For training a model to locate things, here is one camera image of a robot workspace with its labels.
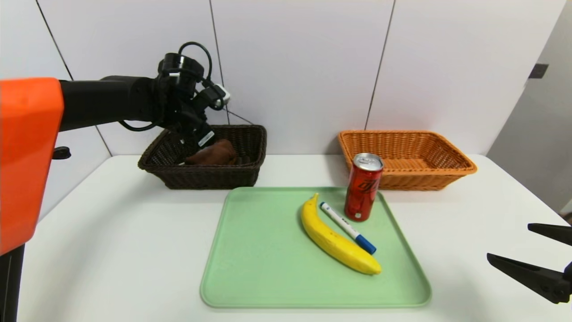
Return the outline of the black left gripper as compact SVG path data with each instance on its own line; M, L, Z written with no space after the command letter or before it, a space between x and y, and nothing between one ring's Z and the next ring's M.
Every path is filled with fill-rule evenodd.
M207 148L216 141L216 134L208 123L194 123L186 127L186 142L197 151Z

